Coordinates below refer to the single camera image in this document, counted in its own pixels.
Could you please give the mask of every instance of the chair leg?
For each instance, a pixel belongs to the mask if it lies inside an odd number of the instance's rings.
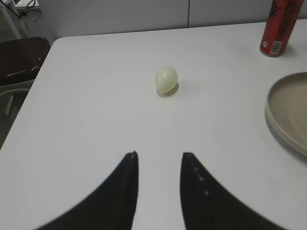
[[[11,28],[13,34],[15,35],[15,37],[16,37],[17,39],[21,39],[21,36],[20,36],[20,34],[19,34],[19,32],[18,32],[18,30],[17,30],[17,28],[16,28],[16,26],[15,26],[13,20],[11,19],[9,13],[7,12],[6,8],[5,8],[5,7],[0,7],[0,10],[1,10],[1,12],[2,12],[2,14],[3,14],[5,20],[6,20],[7,23],[9,24],[9,26],[10,26],[10,28]]]

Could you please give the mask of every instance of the cable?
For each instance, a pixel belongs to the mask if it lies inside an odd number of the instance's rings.
[[[21,19],[21,15],[16,14],[7,4],[5,4],[2,0],[0,0],[0,2],[6,7],[8,8],[14,15],[16,15],[16,17],[20,20]]]
[[[31,0],[28,2],[27,6],[25,7],[26,9],[30,9],[30,8],[33,8],[35,7],[35,4],[36,4],[36,0]]]
[[[28,13],[28,12],[31,12],[31,11],[41,12],[41,11],[37,11],[37,10],[29,10],[29,11],[25,11],[25,13]]]
[[[31,2],[33,2],[33,1],[34,1],[34,4],[33,4],[32,6],[30,6],[30,7],[28,7],[28,5],[29,5]],[[7,4],[5,4],[2,0],[0,0],[0,3],[2,3],[7,9],[9,9],[9,10],[18,18],[18,20],[21,20],[21,17],[27,16],[27,13],[28,13],[28,12],[31,12],[31,11],[41,12],[41,11],[38,11],[38,10],[29,10],[29,11],[22,11],[22,12],[18,15],[18,14],[16,14]],[[30,9],[30,8],[34,7],[35,4],[36,4],[36,0],[31,0],[31,1],[27,4],[26,9]]]

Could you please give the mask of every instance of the can label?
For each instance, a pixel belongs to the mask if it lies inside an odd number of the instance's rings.
[[[260,50],[269,56],[281,55],[289,41],[304,0],[273,0]]]

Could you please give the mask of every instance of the chair seat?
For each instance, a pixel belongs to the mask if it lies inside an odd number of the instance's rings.
[[[49,50],[42,37],[0,43],[0,86],[35,79]]]

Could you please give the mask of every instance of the gray wall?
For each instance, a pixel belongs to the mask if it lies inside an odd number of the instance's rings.
[[[55,37],[188,26],[189,0],[39,0]]]
[[[190,0],[189,27],[267,20],[272,0]],[[307,18],[305,1],[300,18]]]
[[[266,21],[272,0],[38,0],[55,39]],[[307,3],[300,17],[307,18]]]

